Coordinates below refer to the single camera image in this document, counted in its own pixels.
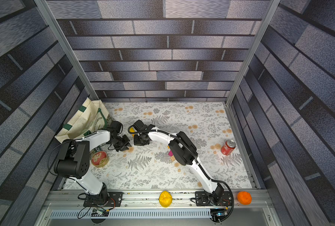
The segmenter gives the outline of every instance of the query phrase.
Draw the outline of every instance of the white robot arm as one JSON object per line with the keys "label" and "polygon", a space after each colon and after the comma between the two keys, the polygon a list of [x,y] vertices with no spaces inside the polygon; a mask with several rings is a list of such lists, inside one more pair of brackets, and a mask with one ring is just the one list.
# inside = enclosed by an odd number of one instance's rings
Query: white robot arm
{"label": "white robot arm", "polygon": [[211,204],[219,205],[221,203],[224,193],[221,184],[224,184],[229,189],[230,194],[232,194],[229,186],[224,181],[215,180],[209,174],[198,157],[195,145],[184,132],[168,133],[160,130],[154,125],[147,126],[141,120],[138,120],[130,126],[128,132],[130,134],[135,134],[134,144],[137,146],[147,145],[150,143],[150,140],[168,145],[175,159],[181,165],[187,165],[199,179],[202,187],[208,194],[208,199]]}
{"label": "white robot arm", "polygon": [[[153,127],[151,130],[155,130],[155,131],[147,133],[147,135],[149,136],[150,140],[158,141],[158,142],[161,142],[161,143],[166,144],[166,145],[169,145],[170,142],[175,139],[175,138],[171,137],[171,135],[177,136],[177,133],[170,133],[170,135],[167,135],[165,133],[158,132],[160,130],[158,127]],[[203,170],[210,177],[210,179],[208,179],[204,175],[204,173],[202,172],[202,170],[199,167],[199,165],[203,168]],[[199,157],[197,157],[194,160],[192,160],[192,164],[191,165],[188,164],[188,167],[192,170],[192,172],[194,173],[194,175],[201,182],[202,187],[204,188],[204,190],[206,192],[213,193],[216,190],[216,187],[218,186],[218,184],[216,182],[212,182],[211,181],[212,176],[209,174],[209,172],[203,166],[203,164],[201,163]]]}
{"label": "white robot arm", "polygon": [[86,193],[84,206],[104,206],[109,200],[106,185],[89,170],[90,151],[103,143],[111,144],[116,151],[128,150],[129,138],[119,134],[122,124],[112,121],[110,127],[98,130],[78,140],[64,140],[54,165],[58,176],[76,181]]}

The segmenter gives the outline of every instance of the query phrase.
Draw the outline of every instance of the table surface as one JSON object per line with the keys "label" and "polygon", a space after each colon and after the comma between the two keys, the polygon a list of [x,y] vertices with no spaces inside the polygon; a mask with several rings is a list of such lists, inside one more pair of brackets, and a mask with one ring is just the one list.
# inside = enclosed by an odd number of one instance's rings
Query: table surface
{"label": "table surface", "polygon": [[[113,119],[123,124],[121,135],[130,139],[129,150],[116,152],[101,147],[110,157],[108,164],[92,173],[109,189],[193,189],[202,188],[187,166],[172,162],[168,146],[151,141],[146,146],[134,146],[127,128],[137,120],[154,124],[161,130],[183,131],[197,147],[198,156],[217,180],[224,180],[230,188],[251,188],[239,148],[225,156],[220,148],[228,139],[235,139],[224,111],[223,103],[104,103]],[[67,179],[63,189],[81,189]]]}

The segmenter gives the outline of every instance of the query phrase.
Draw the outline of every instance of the yellow fruit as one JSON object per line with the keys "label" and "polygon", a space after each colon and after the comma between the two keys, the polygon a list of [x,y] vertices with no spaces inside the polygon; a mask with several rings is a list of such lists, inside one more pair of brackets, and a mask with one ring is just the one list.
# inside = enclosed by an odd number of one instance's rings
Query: yellow fruit
{"label": "yellow fruit", "polygon": [[170,195],[169,192],[163,191],[160,194],[159,202],[162,207],[169,207],[172,203],[172,196]]}

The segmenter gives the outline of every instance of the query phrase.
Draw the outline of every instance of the mounting plate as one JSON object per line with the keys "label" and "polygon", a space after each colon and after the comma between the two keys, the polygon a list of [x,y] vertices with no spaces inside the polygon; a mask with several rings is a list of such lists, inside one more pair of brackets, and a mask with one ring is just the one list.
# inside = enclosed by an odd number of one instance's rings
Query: mounting plate
{"label": "mounting plate", "polygon": [[[123,192],[109,192],[110,198],[113,198],[115,200],[115,207],[120,207],[121,206],[121,201],[122,201],[122,194]],[[83,206],[86,207],[96,207],[91,203],[91,201],[85,200]],[[109,202],[104,206],[104,207],[113,207],[114,206],[114,201],[109,199]]]}
{"label": "mounting plate", "polygon": [[[211,203],[209,203],[208,194],[206,192],[195,192],[195,198],[196,198],[196,206],[213,206]],[[233,199],[233,196],[230,194],[230,192],[224,191],[223,201],[219,203],[219,205],[232,206],[231,199]]]}

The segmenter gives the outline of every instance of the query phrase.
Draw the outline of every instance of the gray brick backdrop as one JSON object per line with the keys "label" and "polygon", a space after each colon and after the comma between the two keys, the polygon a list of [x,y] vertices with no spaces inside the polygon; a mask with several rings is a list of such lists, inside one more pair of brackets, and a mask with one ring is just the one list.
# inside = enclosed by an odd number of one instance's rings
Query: gray brick backdrop
{"label": "gray brick backdrop", "polygon": [[55,181],[53,137],[88,97],[81,84],[33,0],[0,1],[0,225],[34,225]]}
{"label": "gray brick backdrop", "polygon": [[269,4],[47,2],[106,102],[225,101]]}
{"label": "gray brick backdrop", "polygon": [[281,0],[233,99],[283,225],[335,225],[335,0]]}

